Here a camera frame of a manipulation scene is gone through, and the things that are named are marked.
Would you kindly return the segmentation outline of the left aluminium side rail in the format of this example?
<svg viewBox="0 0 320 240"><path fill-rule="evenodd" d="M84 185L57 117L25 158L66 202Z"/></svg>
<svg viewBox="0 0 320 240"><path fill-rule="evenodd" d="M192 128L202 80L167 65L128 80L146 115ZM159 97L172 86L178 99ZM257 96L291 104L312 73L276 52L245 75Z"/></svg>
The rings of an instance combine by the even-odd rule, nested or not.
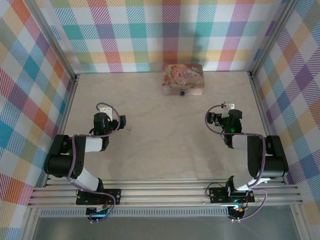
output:
<svg viewBox="0 0 320 240"><path fill-rule="evenodd" d="M80 74L77 74L77 80L71 83L71 92L67 98L67 104L62 115L62 123L58 134L54 137L51 147L48 151L47 157L44 162L45 180L43 186L51 177L65 178L68 176L72 166L72 143L70 137L64 135L68 118L70 115L71 107L76 94L77 86L79 83Z"/></svg>

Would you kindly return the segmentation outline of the pink decorated tin box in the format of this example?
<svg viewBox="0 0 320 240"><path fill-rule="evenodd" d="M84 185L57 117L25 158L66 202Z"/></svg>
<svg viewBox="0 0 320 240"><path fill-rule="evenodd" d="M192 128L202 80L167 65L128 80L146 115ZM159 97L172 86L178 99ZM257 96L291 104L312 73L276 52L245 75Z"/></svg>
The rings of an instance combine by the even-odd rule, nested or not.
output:
<svg viewBox="0 0 320 240"><path fill-rule="evenodd" d="M201 64L164 64L162 66L162 94L180 96L181 88L184 96L200 96L205 87L203 66Z"/></svg>

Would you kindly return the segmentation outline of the right aluminium frame post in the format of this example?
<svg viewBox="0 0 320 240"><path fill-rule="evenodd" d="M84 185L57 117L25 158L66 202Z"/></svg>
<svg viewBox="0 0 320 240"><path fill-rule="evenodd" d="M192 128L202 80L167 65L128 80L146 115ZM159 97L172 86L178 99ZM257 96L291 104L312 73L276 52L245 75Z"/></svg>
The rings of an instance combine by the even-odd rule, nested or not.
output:
<svg viewBox="0 0 320 240"><path fill-rule="evenodd" d="M283 8L278 14L277 20L272 25L271 30L267 30L267 32L269 32L270 34L265 41L264 47L260 50L259 55L254 61L254 65L248 71L248 74L250 75L251 79L254 79L258 75L258 72L265 63L268 54L270 53L273 45L278 39L283 28L285 27L298 2L299 0L285 0Z"/></svg>

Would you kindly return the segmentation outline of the left aluminium frame post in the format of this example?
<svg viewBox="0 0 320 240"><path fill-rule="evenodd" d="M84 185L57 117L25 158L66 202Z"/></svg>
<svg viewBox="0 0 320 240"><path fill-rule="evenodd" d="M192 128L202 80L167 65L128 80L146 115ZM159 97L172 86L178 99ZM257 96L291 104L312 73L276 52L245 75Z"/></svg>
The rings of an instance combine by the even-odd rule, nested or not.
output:
<svg viewBox="0 0 320 240"><path fill-rule="evenodd" d="M57 55L57 58L60 60L61 65L64 67L68 75L71 77L72 82L77 81L77 74L72 69L71 64L69 63L66 55L63 53L63 50L55 37L50 25L47 23L46 18L44 17L41 9L39 8L36 0L24 0L25 5L29 9L30 13L34 17L35 21L39 25L40 29L43 32L43 35L47 39L49 45L52 47L54 53Z"/></svg>

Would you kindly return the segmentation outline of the aluminium frame post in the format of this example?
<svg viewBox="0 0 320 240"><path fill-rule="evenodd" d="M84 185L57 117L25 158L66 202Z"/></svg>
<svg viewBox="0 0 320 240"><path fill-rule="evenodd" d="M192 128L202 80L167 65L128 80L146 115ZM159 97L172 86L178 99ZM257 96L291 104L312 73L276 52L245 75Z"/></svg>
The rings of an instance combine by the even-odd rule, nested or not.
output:
<svg viewBox="0 0 320 240"><path fill-rule="evenodd" d="M273 45L278 39L283 28L285 27L298 2L299 0L285 0L283 8L278 14L277 20L272 25L271 30L267 30L267 32L269 32L270 34L265 41L264 47L260 50L259 55L254 61L254 65L248 71L248 74L250 75L251 79L254 79L258 75L258 72L265 63L268 54L270 53Z"/></svg>
<svg viewBox="0 0 320 240"><path fill-rule="evenodd" d="M77 81L77 74L72 69L71 64L69 63L66 55L63 53L63 50L55 37L50 25L47 23L46 18L44 17L41 9L39 8L36 0L24 0L25 5L29 9L30 13L34 17L35 21L39 25L40 29L43 32L43 35L47 39L49 45L52 47L54 53L57 55L57 58L60 60L61 65L64 67L68 75L71 77L72 82Z"/></svg>

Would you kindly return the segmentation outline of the aluminium cross rail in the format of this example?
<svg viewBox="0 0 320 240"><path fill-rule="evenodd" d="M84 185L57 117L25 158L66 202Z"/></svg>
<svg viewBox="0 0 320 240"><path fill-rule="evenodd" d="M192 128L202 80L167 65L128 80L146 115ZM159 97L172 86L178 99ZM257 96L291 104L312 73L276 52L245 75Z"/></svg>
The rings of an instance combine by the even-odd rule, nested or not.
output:
<svg viewBox="0 0 320 240"><path fill-rule="evenodd" d="M104 188L121 189L120 205L123 207L200 207L208 206L207 186L218 187L225 179L149 179L104 180ZM294 205L303 202L296 185L282 179L262 183L253 189L257 206L267 196L266 205ZM76 188L67 180L50 177L44 187L36 187L29 200L29 207L74 207Z"/></svg>

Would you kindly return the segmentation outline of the controller circuit board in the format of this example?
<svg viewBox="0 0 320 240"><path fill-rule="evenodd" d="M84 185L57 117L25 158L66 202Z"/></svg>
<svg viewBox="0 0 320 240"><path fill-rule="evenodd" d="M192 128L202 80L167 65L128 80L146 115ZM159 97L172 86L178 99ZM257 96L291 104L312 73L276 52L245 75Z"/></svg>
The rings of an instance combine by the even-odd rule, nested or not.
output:
<svg viewBox="0 0 320 240"><path fill-rule="evenodd" d="M228 206L228 218L231 220L242 219L245 216L245 207Z"/></svg>
<svg viewBox="0 0 320 240"><path fill-rule="evenodd" d="M96 220L102 220L105 218L110 212L110 209L107 208L95 208L95 207L88 207L86 208L85 214L87 218L91 221L96 221Z"/></svg>

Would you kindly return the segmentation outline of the right aluminium side rail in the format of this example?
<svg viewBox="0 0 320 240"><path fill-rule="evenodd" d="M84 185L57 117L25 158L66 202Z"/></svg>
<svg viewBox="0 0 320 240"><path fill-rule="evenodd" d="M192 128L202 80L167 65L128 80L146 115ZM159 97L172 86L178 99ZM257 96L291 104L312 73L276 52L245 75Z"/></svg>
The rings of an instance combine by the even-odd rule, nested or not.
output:
<svg viewBox="0 0 320 240"><path fill-rule="evenodd" d="M287 176L289 166L281 139L278 135L271 134L267 114L264 111L262 100L259 97L257 86L249 74L248 77L262 120L262 125L266 133L266 136L264 137L265 150L263 150L263 141L259 137L248 138L249 172L255 177L258 177L259 174L261 174L261 177L264 179L283 178Z"/></svg>

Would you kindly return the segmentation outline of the aluminium side rail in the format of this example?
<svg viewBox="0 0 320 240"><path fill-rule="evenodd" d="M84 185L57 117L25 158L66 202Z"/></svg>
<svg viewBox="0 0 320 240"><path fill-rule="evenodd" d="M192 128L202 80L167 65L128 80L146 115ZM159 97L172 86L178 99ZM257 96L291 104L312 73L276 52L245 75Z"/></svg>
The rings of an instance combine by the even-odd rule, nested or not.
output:
<svg viewBox="0 0 320 240"><path fill-rule="evenodd" d="M261 177L264 179L283 178L287 176L289 166L281 139L278 135L271 134L267 114L264 111L262 100L259 97L257 86L249 74L248 77L262 120L262 125L266 133L266 136L264 137L265 150L263 150L263 141L259 137L248 138L249 172L255 177L258 177L259 174L261 174Z"/></svg>
<svg viewBox="0 0 320 240"><path fill-rule="evenodd" d="M71 83L71 92L67 98L67 104L62 115L62 123L58 134L54 137L51 147L48 151L47 157L44 162L45 180L43 186L51 177L65 178L68 176L72 166L72 143L70 137L64 135L68 118L70 115L71 107L76 94L77 86L79 83L80 74L77 74L77 80Z"/></svg>

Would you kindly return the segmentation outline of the right controller circuit board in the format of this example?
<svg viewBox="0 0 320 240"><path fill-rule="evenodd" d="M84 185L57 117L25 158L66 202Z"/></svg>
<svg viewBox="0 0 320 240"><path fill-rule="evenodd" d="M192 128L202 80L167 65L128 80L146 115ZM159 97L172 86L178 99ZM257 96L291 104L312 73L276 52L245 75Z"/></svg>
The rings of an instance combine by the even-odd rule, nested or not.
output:
<svg viewBox="0 0 320 240"><path fill-rule="evenodd" d="M242 219L245 216L245 207L228 206L228 218L231 220Z"/></svg>

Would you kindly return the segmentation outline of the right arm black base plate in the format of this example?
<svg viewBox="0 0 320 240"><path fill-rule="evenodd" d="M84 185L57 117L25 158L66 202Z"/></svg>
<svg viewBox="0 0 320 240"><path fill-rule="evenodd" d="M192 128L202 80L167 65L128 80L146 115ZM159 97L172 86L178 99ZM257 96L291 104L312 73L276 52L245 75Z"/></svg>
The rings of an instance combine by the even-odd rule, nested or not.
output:
<svg viewBox="0 0 320 240"><path fill-rule="evenodd" d="M209 187L207 190L210 202L213 203L254 203L253 191L232 191L229 186Z"/></svg>

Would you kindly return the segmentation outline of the left controller circuit board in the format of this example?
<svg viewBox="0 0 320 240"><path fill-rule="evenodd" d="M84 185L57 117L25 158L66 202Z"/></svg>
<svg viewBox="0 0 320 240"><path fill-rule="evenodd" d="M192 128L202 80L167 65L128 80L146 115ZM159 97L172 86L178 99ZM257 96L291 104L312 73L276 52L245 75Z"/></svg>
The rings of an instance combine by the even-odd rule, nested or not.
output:
<svg viewBox="0 0 320 240"><path fill-rule="evenodd" d="M110 209L107 208L95 208L95 207L88 207L86 208L85 214L87 218L91 221L96 221L96 220L102 220L105 218L110 212Z"/></svg>

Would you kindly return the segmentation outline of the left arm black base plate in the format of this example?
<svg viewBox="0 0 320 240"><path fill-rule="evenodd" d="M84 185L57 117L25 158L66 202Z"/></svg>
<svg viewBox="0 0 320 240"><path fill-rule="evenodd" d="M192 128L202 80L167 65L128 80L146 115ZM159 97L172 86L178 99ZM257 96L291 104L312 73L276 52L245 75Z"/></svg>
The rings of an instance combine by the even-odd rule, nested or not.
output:
<svg viewBox="0 0 320 240"><path fill-rule="evenodd" d="M76 205L119 205L121 201L121 189L102 189L101 192L76 191Z"/></svg>

